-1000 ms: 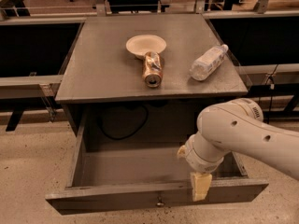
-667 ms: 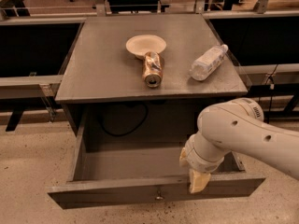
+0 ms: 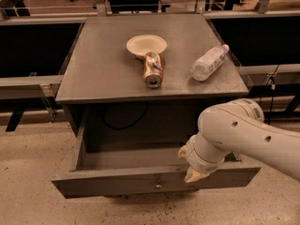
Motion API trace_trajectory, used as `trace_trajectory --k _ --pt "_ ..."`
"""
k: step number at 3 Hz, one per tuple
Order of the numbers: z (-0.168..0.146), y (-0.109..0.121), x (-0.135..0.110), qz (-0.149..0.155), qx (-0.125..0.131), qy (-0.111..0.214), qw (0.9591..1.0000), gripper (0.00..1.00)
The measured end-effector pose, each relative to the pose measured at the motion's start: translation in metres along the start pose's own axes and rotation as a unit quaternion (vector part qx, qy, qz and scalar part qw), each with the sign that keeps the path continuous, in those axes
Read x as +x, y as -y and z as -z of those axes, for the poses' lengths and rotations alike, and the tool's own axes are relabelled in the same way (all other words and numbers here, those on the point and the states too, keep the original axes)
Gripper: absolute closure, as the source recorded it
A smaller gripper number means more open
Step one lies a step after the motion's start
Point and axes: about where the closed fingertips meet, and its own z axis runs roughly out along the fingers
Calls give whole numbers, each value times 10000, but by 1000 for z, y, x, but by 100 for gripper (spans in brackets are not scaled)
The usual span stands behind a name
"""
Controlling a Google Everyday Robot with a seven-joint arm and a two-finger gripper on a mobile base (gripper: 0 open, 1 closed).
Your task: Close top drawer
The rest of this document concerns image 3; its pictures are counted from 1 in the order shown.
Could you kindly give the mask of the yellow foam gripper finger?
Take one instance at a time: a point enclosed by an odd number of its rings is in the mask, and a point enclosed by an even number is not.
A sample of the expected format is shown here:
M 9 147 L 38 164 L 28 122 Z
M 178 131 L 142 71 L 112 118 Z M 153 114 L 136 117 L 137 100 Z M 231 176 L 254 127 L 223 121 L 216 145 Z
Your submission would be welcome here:
M 204 179 L 208 176 L 208 173 L 197 172 L 193 168 L 189 167 L 187 169 L 187 174 L 185 176 L 186 183 L 197 182 L 201 179 Z
M 179 158 L 186 158 L 187 157 L 187 147 L 184 145 L 178 151 Z

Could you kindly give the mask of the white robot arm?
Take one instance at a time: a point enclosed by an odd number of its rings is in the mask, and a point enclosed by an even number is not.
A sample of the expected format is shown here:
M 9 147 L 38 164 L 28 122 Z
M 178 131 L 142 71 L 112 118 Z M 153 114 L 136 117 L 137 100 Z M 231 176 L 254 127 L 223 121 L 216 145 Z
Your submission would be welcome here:
M 262 108 L 247 98 L 203 110 L 198 133 L 178 152 L 189 164 L 185 181 L 209 176 L 231 152 L 255 158 L 300 181 L 300 133 L 266 125 L 263 119 Z

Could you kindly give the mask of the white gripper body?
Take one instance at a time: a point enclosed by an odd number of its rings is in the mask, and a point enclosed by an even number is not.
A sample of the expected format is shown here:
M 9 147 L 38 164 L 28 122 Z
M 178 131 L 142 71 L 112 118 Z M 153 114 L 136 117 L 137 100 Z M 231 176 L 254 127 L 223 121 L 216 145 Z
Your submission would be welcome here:
M 224 162 L 229 150 L 217 148 L 201 134 L 193 135 L 186 143 L 186 160 L 199 173 L 213 173 Z

